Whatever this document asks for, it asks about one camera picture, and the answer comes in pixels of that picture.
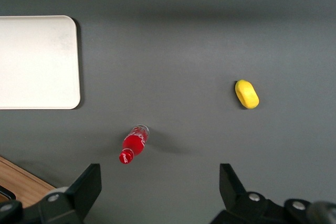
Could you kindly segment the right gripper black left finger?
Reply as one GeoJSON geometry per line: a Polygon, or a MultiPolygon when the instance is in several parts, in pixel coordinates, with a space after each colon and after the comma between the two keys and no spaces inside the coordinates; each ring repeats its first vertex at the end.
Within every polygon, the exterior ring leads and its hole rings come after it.
{"type": "Polygon", "coordinates": [[[57,188],[39,203],[41,223],[84,223],[102,190],[99,164],[90,164],[69,186],[57,188]]]}

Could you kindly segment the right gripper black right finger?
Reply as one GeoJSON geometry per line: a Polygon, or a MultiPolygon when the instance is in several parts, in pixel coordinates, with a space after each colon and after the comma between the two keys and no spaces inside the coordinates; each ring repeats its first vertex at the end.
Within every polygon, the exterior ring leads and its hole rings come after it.
{"type": "Polygon", "coordinates": [[[225,205],[212,223],[266,223],[268,201],[247,191],[230,164],[220,164],[219,191],[225,205]]]}

